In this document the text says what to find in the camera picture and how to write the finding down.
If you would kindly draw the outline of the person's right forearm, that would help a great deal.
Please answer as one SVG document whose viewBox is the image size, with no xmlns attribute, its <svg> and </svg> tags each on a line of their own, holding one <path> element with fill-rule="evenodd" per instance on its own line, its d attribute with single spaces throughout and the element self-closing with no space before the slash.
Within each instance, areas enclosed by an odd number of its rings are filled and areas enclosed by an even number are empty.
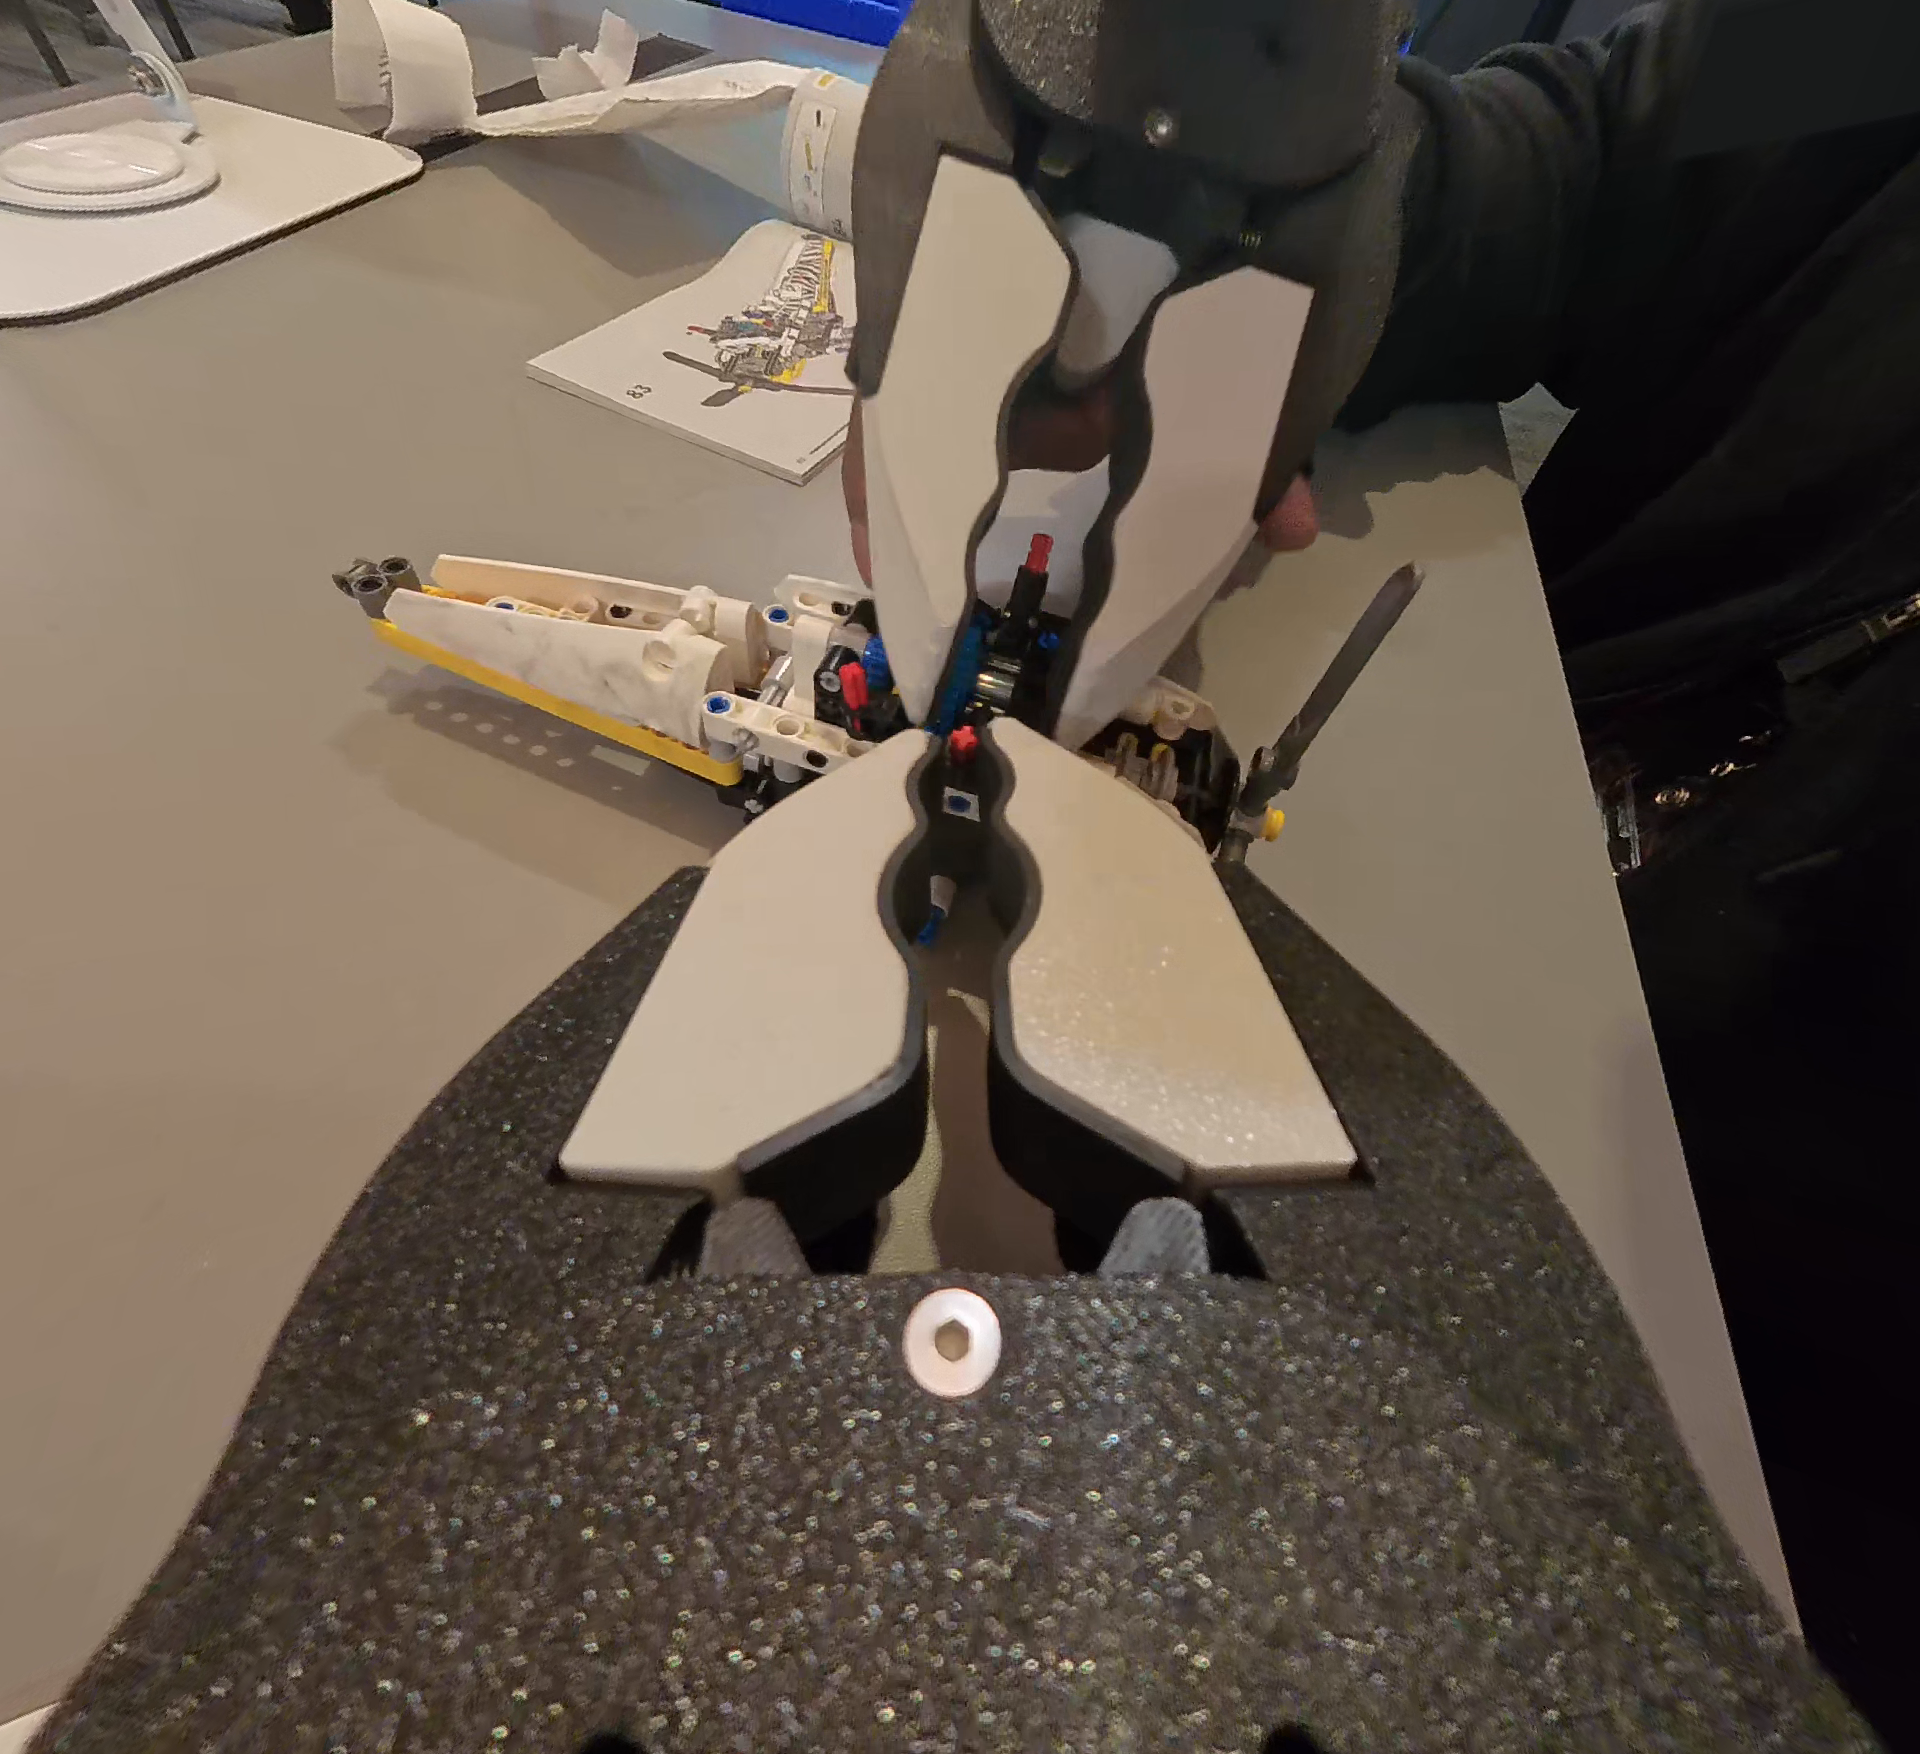
<svg viewBox="0 0 1920 1754">
<path fill-rule="evenodd" d="M 1679 116 L 1719 0 L 1660 0 L 1606 35 L 1516 43 L 1469 70 L 1404 55 L 1404 183 L 1380 340 L 1336 424 L 1409 406 L 1583 402 L 1617 359 L 1769 291 L 1790 228 L 1785 148 L 1682 157 Z"/>
</svg>

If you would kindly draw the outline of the crumpled white paper bag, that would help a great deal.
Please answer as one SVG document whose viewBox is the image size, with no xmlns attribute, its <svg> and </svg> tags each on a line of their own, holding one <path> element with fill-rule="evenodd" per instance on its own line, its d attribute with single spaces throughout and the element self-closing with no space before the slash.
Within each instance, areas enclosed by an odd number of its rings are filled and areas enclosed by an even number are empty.
<svg viewBox="0 0 1920 1754">
<path fill-rule="evenodd" d="M 345 110 L 386 114 L 383 138 L 407 148 L 481 138 L 588 138 L 717 125 L 756 116 L 790 117 L 808 104 L 852 110 L 868 85 L 826 68 L 779 61 L 683 62 L 636 74 L 637 29 L 602 14 L 589 49 L 537 61 L 537 99 L 483 114 L 464 30 L 441 8 L 410 0 L 334 0 L 334 81 Z"/>
</svg>

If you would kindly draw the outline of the person's black clothing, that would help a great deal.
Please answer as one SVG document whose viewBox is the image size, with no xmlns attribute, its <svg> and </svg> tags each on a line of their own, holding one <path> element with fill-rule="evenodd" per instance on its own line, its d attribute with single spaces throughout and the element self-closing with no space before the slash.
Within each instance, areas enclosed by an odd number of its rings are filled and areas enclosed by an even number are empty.
<svg viewBox="0 0 1920 1754">
<path fill-rule="evenodd" d="M 1529 500 L 1811 1648 L 1917 1751 L 1917 0 L 1659 0 Z"/>
</svg>

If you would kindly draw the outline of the small black toy brick part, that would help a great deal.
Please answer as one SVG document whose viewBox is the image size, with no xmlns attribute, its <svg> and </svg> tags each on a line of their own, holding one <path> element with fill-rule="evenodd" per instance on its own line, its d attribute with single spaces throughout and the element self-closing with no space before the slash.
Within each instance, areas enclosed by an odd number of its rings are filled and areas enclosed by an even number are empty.
<svg viewBox="0 0 1920 1754">
<path fill-rule="evenodd" d="M 960 896 L 978 885 L 987 859 L 985 813 L 988 785 L 982 779 L 981 718 L 966 718 L 947 737 L 920 782 L 927 839 L 920 851 L 924 877 L 911 916 L 911 941 L 933 948 Z"/>
</svg>

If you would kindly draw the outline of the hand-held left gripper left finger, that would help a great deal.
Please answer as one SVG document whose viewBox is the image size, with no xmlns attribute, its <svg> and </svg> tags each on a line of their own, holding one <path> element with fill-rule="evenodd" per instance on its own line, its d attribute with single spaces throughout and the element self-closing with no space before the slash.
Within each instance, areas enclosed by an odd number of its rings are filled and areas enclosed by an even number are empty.
<svg viewBox="0 0 1920 1754">
<path fill-rule="evenodd" d="M 715 856 L 559 1153 L 564 1178 L 772 1204 L 805 1244 L 873 1213 L 928 1129 L 933 739 L 897 734 Z"/>
</svg>

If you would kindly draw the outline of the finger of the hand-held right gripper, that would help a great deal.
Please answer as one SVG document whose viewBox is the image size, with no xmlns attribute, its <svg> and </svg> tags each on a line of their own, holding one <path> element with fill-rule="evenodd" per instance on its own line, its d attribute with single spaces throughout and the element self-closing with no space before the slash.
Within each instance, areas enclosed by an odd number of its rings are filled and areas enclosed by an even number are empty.
<svg viewBox="0 0 1920 1754">
<path fill-rule="evenodd" d="M 886 365 L 860 402 L 872 594 L 917 725 L 970 624 L 1009 414 L 1060 340 L 1072 284 L 1068 246 L 1012 173 L 941 157 Z"/>
<path fill-rule="evenodd" d="M 1167 295 L 1140 348 L 1137 416 L 1109 459 L 1057 739 L 1092 740 L 1189 635 L 1245 554 L 1314 291 L 1233 270 Z"/>
</svg>

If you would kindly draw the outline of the rolled instruction booklet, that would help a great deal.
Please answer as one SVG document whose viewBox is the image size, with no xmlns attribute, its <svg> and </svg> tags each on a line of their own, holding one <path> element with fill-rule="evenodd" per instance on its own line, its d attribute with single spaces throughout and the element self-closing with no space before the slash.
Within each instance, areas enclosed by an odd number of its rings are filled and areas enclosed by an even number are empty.
<svg viewBox="0 0 1920 1754">
<path fill-rule="evenodd" d="M 866 84 L 826 68 L 798 74 L 781 136 L 781 205 L 790 222 L 852 243 L 852 182 Z"/>
</svg>

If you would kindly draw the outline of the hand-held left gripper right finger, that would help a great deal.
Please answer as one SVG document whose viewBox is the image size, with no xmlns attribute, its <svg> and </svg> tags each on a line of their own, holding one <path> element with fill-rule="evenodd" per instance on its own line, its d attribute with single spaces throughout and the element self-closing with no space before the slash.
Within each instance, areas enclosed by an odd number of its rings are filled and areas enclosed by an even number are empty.
<svg viewBox="0 0 1920 1754">
<path fill-rule="evenodd" d="M 1359 1152 L 1212 856 L 1164 805 L 1018 723 L 981 731 L 988 1134 L 1092 1272 L 1141 1202 L 1343 1188 Z"/>
</svg>

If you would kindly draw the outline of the white desk lamp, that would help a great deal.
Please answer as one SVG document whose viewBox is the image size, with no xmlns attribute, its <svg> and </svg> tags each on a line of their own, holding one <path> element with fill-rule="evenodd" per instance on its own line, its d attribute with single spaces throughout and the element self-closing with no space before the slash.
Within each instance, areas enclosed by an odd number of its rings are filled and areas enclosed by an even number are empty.
<svg viewBox="0 0 1920 1754">
<path fill-rule="evenodd" d="M 94 0 L 120 39 L 151 117 L 57 132 L 33 117 L 5 142 L 5 206 L 45 214 L 143 213 L 191 205 L 223 180 L 194 102 L 162 39 L 133 0 Z"/>
</svg>

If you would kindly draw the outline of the person's right hand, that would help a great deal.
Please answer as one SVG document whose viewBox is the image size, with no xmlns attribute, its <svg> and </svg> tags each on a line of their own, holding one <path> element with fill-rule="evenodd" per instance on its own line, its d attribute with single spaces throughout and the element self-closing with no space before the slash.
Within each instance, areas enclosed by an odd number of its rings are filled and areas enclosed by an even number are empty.
<svg viewBox="0 0 1920 1754">
<path fill-rule="evenodd" d="M 1036 382 L 1012 407 L 1009 463 L 1012 473 L 1082 475 L 1099 467 L 1109 447 L 1113 426 L 1112 378 L 1084 393 L 1063 393 L 1049 382 Z M 852 531 L 852 561 L 858 580 L 872 586 L 868 481 L 861 442 L 861 410 L 852 411 L 842 456 L 842 488 Z M 1299 473 L 1283 490 L 1278 506 L 1260 523 L 1260 542 L 1273 553 L 1302 550 L 1314 542 L 1319 516 L 1309 490 L 1309 475 Z"/>
</svg>

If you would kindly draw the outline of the white rounded mat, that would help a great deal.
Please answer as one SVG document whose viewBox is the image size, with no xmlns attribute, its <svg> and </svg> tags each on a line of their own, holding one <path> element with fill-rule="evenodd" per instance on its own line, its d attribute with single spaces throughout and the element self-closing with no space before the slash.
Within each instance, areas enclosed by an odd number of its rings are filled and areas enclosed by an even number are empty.
<svg viewBox="0 0 1920 1754">
<path fill-rule="evenodd" d="M 401 187 L 421 157 L 372 138 L 234 102 L 199 97 L 223 180 L 204 198 L 143 213 L 45 214 L 3 206 L 3 322 L 49 324 L 129 300 L 166 281 Z M 132 96 L 94 97 L 5 120 L 5 142 L 33 117 L 68 132 L 132 116 Z"/>
</svg>

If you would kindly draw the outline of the open instruction booklet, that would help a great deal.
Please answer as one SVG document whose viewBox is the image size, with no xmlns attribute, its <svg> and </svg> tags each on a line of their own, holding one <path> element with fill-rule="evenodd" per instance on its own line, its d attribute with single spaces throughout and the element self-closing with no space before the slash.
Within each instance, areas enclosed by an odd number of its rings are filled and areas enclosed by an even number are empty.
<svg viewBox="0 0 1920 1754">
<path fill-rule="evenodd" d="M 848 440 L 854 334 L 852 245 L 768 220 L 527 376 L 803 486 Z"/>
</svg>

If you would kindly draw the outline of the toy brick plane model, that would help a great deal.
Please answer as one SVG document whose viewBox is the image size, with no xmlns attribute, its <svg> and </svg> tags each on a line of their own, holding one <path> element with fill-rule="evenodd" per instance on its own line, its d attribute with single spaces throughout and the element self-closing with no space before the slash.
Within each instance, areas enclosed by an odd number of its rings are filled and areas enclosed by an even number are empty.
<svg viewBox="0 0 1920 1754">
<path fill-rule="evenodd" d="M 664 761 L 756 818 L 917 725 L 852 584 L 790 575 L 762 607 L 559 566 L 442 557 L 356 561 L 334 586 L 405 655 Z M 1183 822 L 1223 861 L 1283 826 L 1279 797 L 1425 575 L 1388 575 L 1278 740 L 1241 766 L 1212 706 L 1153 678 L 1082 755 Z"/>
</svg>

